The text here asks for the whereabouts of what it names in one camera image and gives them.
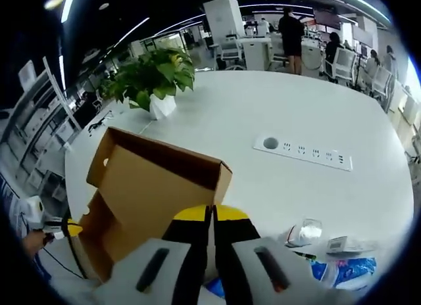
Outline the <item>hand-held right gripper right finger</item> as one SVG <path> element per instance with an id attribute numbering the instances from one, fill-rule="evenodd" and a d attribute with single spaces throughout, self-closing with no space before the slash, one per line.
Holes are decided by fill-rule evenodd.
<path id="1" fill-rule="evenodd" d="M 227 304 L 316 304 L 308 262 L 270 237 L 249 217 L 224 205 L 213 208 L 215 261 Z"/>

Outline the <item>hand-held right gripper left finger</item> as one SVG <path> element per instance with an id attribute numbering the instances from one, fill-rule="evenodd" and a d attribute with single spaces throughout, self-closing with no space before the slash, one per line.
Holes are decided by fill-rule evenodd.
<path id="1" fill-rule="evenodd" d="M 112 304 L 196 304 L 207 266 L 211 207 L 177 213 L 160 239 L 150 238 L 115 264 Z"/>

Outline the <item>person's left hand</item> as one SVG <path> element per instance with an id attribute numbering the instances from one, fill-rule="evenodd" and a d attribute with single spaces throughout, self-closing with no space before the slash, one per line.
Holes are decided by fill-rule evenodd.
<path id="1" fill-rule="evenodd" d="M 46 234 L 41 230 L 30 231 L 22 240 L 22 246 L 29 259 L 33 260 L 35 255 L 45 246 Z"/>

